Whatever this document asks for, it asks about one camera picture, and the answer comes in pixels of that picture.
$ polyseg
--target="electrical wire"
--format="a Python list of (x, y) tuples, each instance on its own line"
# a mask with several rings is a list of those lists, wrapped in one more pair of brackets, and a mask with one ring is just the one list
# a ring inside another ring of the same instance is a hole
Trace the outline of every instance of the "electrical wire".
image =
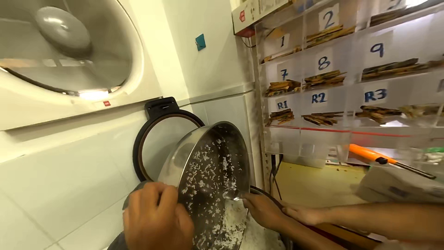
[(270, 171), (270, 177), (269, 177), (269, 184), (270, 184), (270, 191), (272, 189), (272, 183), (274, 182), (276, 184), (277, 193), (279, 194), (279, 199), (282, 200), (281, 191), (279, 189), (278, 182), (276, 181), (276, 175), (278, 174), (279, 167), (281, 166), (282, 159), (284, 158), (284, 154), (279, 154), (279, 163), (276, 167), (276, 155), (271, 155), (271, 171)]
[(244, 41), (244, 39), (243, 38), (241, 38), (241, 40), (242, 40), (242, 42), (245, 44), (245, 46), (247, 46), (247, 48), (254, 48), (254, 47), (256, 47), (257, 46), (257, 44), (256, 45), (253, 45), (253, 46), (248, 46), (246, 43), (245, 43), (245, 41)]
[[(273, 28), (265, 37), (264, 37), (264, 39), (266, 39), (274, 30), (275, 30), (276, 28)], [(242, 40), (242, 42), (245, 44), (245, 46), (247, 46), (247, 48), (254, 48), (254, 47), (256, 47), (257, 46), (257, 44), (255, 44), (255, 45), (253, 45), (253, 46), (251, 46), (251, 37), (249, 37), (248, 38), (249, 40), (249, 42), (250, 42), (250, 46), (248, 46), (246, 43), (245, 43), (245, 41), (244, 41), (244, 39), (243, 39), (243, 37), (241, 37), (241, 40)]]

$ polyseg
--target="r2 label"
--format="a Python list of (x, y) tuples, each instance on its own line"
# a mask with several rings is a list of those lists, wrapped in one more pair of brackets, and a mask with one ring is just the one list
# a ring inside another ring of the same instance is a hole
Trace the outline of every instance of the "r2 label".
[(315, 56), (315, 75), (333, 71), (333, 48), (328, 47)]
[(371, 36), (365, 47), (365, 68), (384, 65), (391, 62), (393, 31), (378, 36)]
[(320, 91), (310, 91), (311, 96), (311, 106), (312, 107), (323, 107), (327, 106), (327, 102), (329, 100), (328, 90), (320, 90)]
[(339, 25), (339, 4), (319, 12), (319, 31)]
[(363, 105), (385, 103), (388, 99), (388, 82), (378, 82), (364, 87)]
[(289, 101), (286, 97), (276, 99), (276, 108), (278, 111), (289, 108)]

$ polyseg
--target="r1 label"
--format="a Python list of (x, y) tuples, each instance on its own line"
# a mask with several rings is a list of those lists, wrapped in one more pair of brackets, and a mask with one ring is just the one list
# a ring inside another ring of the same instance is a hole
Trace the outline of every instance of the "r1 label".
[(333, 71), (333, 48), (328, 47), (323, 51), (316, 54), (315, 57), (315, 74), (319, 75), (322, 73)]
[(319, 31), (339, 25), (339, 4), (319, 12)]
[(364, 87), (363, 105), (385, 103), (388, 98), (388, 82), (378, 82)]
[(277, 108), (278, 111), (282, 111), (284, 109), (288, 109), (289, 108), (288, 106), (289, 106), (289, 102), (288, 102), (288, 99), (286, 97), (276, 99), (276, 108)]
[(329, 97), (328, 97), (328, 91), (326, 89), (310, 92), (310, 95), (311, 95), (311, 106), (312, 107), (327, 106), (327, 102), (329, 100)]

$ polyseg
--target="r3 label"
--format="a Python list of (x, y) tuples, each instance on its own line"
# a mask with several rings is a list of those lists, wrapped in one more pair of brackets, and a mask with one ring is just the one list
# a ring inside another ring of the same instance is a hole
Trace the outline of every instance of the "r3 label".
[(364, 87), (364, 105), (373, 105), (385, 103), (387, 101), (388, 91), (387, 82), (379, 82)]
[(368, 91), (364, 93), (364, 102), (382, 100), (387, 97), (387, 89), (377, 89), (375, 91)]

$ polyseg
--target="number 2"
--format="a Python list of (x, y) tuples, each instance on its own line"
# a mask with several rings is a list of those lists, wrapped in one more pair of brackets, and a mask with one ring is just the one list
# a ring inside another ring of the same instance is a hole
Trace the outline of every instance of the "number 2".
[(332, 23), (329, 24), (329, 22), (331, 21), (331, 19), (332, 19), (332, 17), (333, 17), (333, 11), (331, 10), (331, 11), (327, 12), (327, 13), (324, 15), (324, 20), (325, 20), (325, 16), (327, 16), (327, 14), (330, 14), (330, 16), (329, 16), (329, 19), (328, 19), (327, 23), (325, 24), (325, 28), (328, 28), (328, 27), (330, 27), (330, 26), (332, 26), (332, 25), (334, 24), (334, 22), (332, 22)]
[(327, 68), (330, 65), (330, 62), (327, 61), (328, 58), (326, 56), (323, 56), (319, 59), (319, 61), (317, 61), (317, 64), (319, 65), (319, 70), (323, 70), (325, 68)]
[(397, 1), (396, 4), (394, 4), (393, 6), (390, 6), (387, 10), (394, 9), (401, 3), (401, 0), (390, 0), (390, 2), (393, 2), (393, 1)]
[(281, 70), (281, 72), (282, 72), (282, 81), (285, 81), (285, 77), (288, 75), (287, 69), (283, 69)]
[(378, 52), (378, 51), (379, 51), (379, 57), (383, 57), (384, 56), (384, 44), (383, 43), (375, 44), (370, 48), (370, 52)]

